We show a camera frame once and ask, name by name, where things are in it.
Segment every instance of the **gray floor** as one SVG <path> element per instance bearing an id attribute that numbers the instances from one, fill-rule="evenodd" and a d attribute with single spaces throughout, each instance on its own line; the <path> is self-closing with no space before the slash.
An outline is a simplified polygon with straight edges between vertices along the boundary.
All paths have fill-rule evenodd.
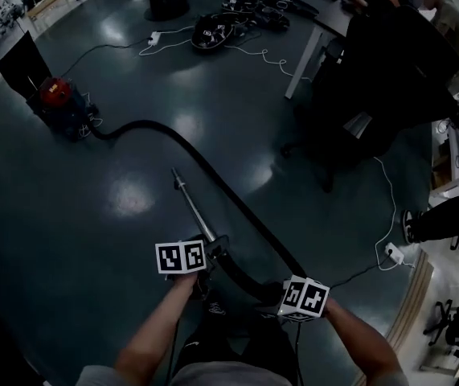
<path id="1" fill-rule="evenodd" d="M 168 23 L 143 19 L 146 0 L 90 0 L 37 41 L 55 74 L 99 43 L 127 44 L 152 30 L 191 25 L 220 0 L 191 0 L 191 11 Z M 326 0 L 306 0 L 323 7 Z M 311 32 L 290 15 L 290 30 L 244 47 L 269 50 L 293 72 Z M 188 34 L 165 35 L 161 44 Z M 186 44 L 150 57 L 102 49 L 70 73 L 99 106 L 104 131 L 139 118 L 174 127 L 304 265 L 328 285 L 371 265 L 374 243 L 390 224 L 391 200 L 380 165 L 366 161 L 337 177 L 325 194 L 316 167 L 301 154 L 285 161 L 278 146 L 295 138 L 295 101 L 283 94 L 289 78 L 259 56 L 235 50 L 200 55 Z M 308 86 L 299 93 L 302 98 Z M 428 201 L 429 127 L 404 132 L 384 156 L 397 207 Z M 151 131 L 116 144 L 93 137 L 71 144 L 53 136 L 0 84 L 0 316 L 32 364 L 53 386 L 73 385 L 88 363 L 111 364 L 120 347 L 170 286 L 156 273 L 154 244 L 197 232 L 170 168 L 176 166 L 232 253 L 255 279 L 289 276 L 266 242 L 186 153 Z M 398 225 L 391 234 L 401 244 Z M 371 271 L 332 294 L 385 333 L 393 323 L 411 270 Z M 233 313 L 247 297 L 215 275 Z M 199 305 L 189 305 L 178 344 L 194 328 Z M 292 334 L 294 325 L 286 325 Z M 324 320 L 304 325 L 300 346 L 306 384 L 349 384 L 357 373 Z M 156 384 L 163 382 L 163 368 Z"/>

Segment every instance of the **chair wheel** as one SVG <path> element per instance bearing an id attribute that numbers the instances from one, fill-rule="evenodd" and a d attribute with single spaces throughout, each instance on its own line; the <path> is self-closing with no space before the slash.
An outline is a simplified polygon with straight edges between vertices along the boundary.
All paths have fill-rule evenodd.
<path id="1" fill-rule="evenodd" d="M 281 147 L 280 152 L 284 158 L 289 158 L 292 155 L 292 151 L 286 146 Z"/>

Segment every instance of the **black chair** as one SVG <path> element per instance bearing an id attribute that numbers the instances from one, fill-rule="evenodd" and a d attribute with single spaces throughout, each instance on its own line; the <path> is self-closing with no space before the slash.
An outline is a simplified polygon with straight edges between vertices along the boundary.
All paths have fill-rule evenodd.
<path id="1" fill-rule="evenodd" d="M 341 64 L 330 62 L 316 77 L 311 108 L 296 109 L 304 139 L 281 148 L 285 157 L 299 146 L 319 155 L 327 192 L 337 164 L 380 156 L 402 129 L 459 113 L 445 87 L 459 56 L 411 7 L 382 19 L 354 16 L 344 48 Z"/>
<path id="2" fill-rule="evenodd" d="M 436 307 L 440 308 L 441 320 L 424 331 L 424 335 L 430 335 L 434 331 L 438 331 L 435 339 L 429 342 L 429 346 L 433 346 L 438 341 L 443 331 L 447 329 L 445 332 L 445 341 L 450 345 L 459 347 L 459 307 L 456 308 L 456 313 L 451 317 L 452 304 L 453 301 L 449 299 L 445 303 L 447 307 L 444 309 L 444 305 L 441 302 L 436 303 Z"/>

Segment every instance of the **metal pipe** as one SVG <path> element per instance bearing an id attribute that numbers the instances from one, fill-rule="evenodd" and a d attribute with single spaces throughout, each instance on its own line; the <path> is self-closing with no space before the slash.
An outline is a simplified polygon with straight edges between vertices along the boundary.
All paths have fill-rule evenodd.
<path id="1" fill-rule="evenodd" d="M 175 186 L 182 192 L 184 199 L 188 207 L 190 208 L 191 214 L 195 218 L 195 223 L 199 226 L 201 233 L 207 238 L 207 240 L 211 243 L 212 241 L 216 240 L 216 234 L 214 234 L 210 228 L 207 226 L 207 223 L 204 221 L 203 217 L 200 214 L 199 209 L 195 206 L 194 201 L 191 199 L 190 195 L 188 194 L 188 190 L 186 189 L 186 183 L 181 179 L 175 167 L 172 167 L 172 175 L 174 176 Z"/>

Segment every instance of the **table leg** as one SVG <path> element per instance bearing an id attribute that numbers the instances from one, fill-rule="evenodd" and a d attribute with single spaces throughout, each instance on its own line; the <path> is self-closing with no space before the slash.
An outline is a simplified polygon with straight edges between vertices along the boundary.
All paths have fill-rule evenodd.
<path id="1" fill-rule="evenodd" d="M 285 97 L 287 99 L 292 98 L 293 92 L 295 92 L 295 88 L 297 87 L 297 85 L 299 84 L 299 81 L 301 80 L 302 73 L 304 73 L 306 66 L 309 62 L 309 59 L 311 59 L 311 55 L 314 53 L 315 48 L 319 46 L 318 42 L 320 41 L 321 36 L 322 36 L 322 29 L 319 26 L 315 25 L 311 33 L 311 36 L 309 37 L 308 44 L 306 44 L 306 48 L 304 49 L 304 53 L 302 53 L 302 57 L 299 60 L 299 64 L 297 65 L 297 68 L 295 69 L 295 73 L 293 74 L 293 77 L 290 81 L 288 89 L 286 90 Z"/>

